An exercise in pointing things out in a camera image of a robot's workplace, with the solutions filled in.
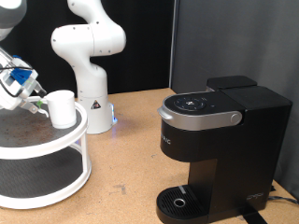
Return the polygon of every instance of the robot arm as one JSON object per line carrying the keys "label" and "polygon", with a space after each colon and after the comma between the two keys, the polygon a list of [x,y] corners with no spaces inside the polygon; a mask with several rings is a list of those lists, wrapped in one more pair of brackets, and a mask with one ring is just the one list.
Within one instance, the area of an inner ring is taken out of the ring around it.
{"label": "robot arm", "polygon": [[26,10],[26,0],[0,0],[0,41],[22,20]]}
{"label": "robot arm", "polygon": [[112,126],[112,105],[107,99],[107,73],[90,57],[122,52],[125,32],[104,11],[101,0],[67,0],[72,12],[89,24],[55,29],[52,48],[73,68],[78,86],[78,102],[86,109],[87,133],[103,133]]}
{"label": "robot arm", "polygon": [[[26,9],[26,0],[0,0],[0,41],[21,21]],[[36,113],[38,108],[25,99],[33,91],[41,97],[46,95],[36,81],[37,76],[36,70],[28,63],[0,48],[0,108],[13,110],[20,106]]]}

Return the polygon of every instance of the white mug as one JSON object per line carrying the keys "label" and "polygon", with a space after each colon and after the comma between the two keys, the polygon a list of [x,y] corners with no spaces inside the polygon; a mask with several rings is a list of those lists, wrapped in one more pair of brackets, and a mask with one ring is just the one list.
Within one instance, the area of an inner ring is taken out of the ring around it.
{"label": "white mug", "polygon": [[75,94],[72,91],[54,91],[45,98],[54,128],[67,129],[76,124]]}

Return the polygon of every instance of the round table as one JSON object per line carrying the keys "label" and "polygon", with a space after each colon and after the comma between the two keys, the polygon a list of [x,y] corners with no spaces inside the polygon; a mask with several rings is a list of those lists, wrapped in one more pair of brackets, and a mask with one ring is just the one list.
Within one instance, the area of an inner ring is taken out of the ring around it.
{"label": "round table", "polygon": [[[42,108],[48,110],[47,100],[42,101]],[[0,109],[0,206],[47,206],[86,183],[92,171],[86,138],[88,119],[85,109],[75,105],[77,123],[63,130],[53,128],[43,114],[19,107]]]}

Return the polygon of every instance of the black coffee maker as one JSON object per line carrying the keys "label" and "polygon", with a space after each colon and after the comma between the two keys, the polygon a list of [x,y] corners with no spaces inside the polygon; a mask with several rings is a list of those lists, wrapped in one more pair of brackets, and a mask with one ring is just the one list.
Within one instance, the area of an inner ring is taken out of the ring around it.
{"label": "black coffee maker", "polygon": [[218,77],[205,92],[164,99],[161,150],[190,162],[188,185],[166,189],[166,224],[211,223],[264,209],[292,102],[247,77]]}

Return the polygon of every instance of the wooden table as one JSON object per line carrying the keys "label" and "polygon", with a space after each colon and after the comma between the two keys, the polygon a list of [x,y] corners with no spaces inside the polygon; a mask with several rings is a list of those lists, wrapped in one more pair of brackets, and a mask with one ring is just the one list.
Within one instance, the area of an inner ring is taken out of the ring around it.
{"label": "wooden table", "polygon": [[[189,164],[160,150],[161,118],[157,108],[174,94],[170,89],[109,95],[118,124],[106,133],[88,135],[93,170],[76,194],[51,206],[32,210],[0,210],[0,224],[155,224],[156,198],[167,188],[187,184]],[[278,183],[271,195],[292,198]],[[260,212],[269,224],[298,224],[299,206],[269,202]],[[233,217],[220,224],[246,224]]]}

